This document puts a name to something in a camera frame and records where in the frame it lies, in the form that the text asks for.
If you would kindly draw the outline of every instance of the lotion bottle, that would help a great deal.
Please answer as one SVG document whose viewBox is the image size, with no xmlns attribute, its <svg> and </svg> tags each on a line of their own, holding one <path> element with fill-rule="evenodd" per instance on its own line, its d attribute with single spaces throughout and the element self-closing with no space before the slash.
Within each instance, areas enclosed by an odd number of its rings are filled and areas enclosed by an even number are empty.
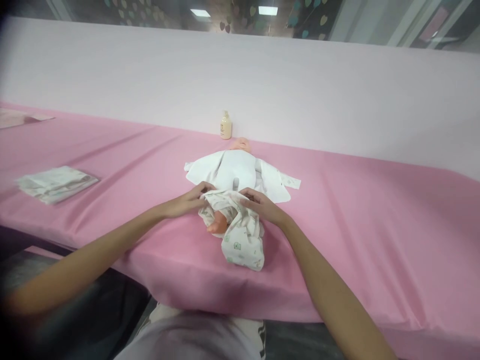
<svg viewBox="0 0 480 360">
<path fill-rule="evenodd" d="M 223 140 L 228 140 L 232 137 L 232 121 L 230 120 L 229 112 L 226 110 L 220 122 L 220 137 Z"/>
</svg>

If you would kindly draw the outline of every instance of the folded cloth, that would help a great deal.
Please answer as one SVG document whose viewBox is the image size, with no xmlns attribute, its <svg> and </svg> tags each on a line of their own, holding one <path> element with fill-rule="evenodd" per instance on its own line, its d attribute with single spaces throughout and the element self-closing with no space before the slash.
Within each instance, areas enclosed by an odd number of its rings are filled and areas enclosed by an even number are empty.
<svg viewBox="0 0 480 360">
<path fill-rule="evenodd" d="M 62 166 L 22 176 L 16 182 L 24 193 L 50 205 L 75 195 L 97 181 L 96 177 Z"/>
<path fill-rule="evenodd" d="M 240 204 L 240 199 L 247 198 L 237 191 L 212 190 L 202 194 L 200 199 L 210 204 L 198 211 L 207 227 L 214 222 L 216 211 L 220 211 L 229 224 L 225 234 L 212 234 L 222 238 L 221 251 L 226 260 L 255 271 L 262 270 L 265 262 L 264 227 L 255 211 Z"/>
<path fill-rule="evenodd" d="M 219 190 L 252 188 L 264 193 L 274 203 L 285 203 L 291 197 L 285 186 L 299 189 L 301 181 L 281 173 L 269 163 L 243 150 L 223 150 L 187 162 L 186 178 L 195 185 L 202 181 Z"/>
</svg>

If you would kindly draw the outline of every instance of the ceiling light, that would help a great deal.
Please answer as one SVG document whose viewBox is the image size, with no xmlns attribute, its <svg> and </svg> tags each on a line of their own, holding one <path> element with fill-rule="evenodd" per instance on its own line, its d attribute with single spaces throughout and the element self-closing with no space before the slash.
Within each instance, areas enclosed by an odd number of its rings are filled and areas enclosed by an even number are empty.
<svg viewBox="0 0 480 360">
<path fill-rule="evenodd" d="M 210 14 L 206 10 L 190 9 L 199 18 L 209 18 Z"/>
<path fill-rule="evenodd" d="M 279 11 L 279 8 L 276 6 L 259 6 L 258 7 L 258 13 L 260 15 L 277 16 L 278 11 Z"/>
</svg>

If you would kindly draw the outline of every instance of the pink tablecloth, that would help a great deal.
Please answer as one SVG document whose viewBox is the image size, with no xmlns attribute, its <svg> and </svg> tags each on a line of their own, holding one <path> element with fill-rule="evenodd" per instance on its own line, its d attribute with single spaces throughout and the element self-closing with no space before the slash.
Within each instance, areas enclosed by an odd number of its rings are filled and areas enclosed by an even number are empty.
<svg viewBox="0 0 480 360">
<path fill-rule="evenodd" d="M 0 224 L 79 248 L 189 190 L 185 162 L 229 143 L 187 130 L 61 114 L 0 130 Z M 480 183 L 456 173 L 252 143 L 302 180 L 280 206 L 298 222 L 406 359 L 478 359 Z M 68 165 L 101 179 L 57 205 L 14 180 Z M 316 322 L 294 254 L 265 224 L 261 272 L 226 262 L 196 214 L 165 221 L 115 264 L 160 302 L 184 309 Z"/>
</svg>

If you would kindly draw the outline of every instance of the forearm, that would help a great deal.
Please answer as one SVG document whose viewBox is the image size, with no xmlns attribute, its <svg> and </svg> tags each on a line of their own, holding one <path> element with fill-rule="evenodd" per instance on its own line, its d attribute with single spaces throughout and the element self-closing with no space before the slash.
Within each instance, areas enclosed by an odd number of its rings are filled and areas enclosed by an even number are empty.
<svg viewBox="0 0 480 360">
<path fill-rule="evenodd" d="M 13 316 L 37 317 L 80 294 L 162 219 L 154 209 L 72 252 L 6 298 Z"/>
<path fill-rule="evenodd" d="M 397 359 L 342 278 L 290 218 L 281 229 L 298 260 L 313 304 L 349 360 Z"/>
</svg>

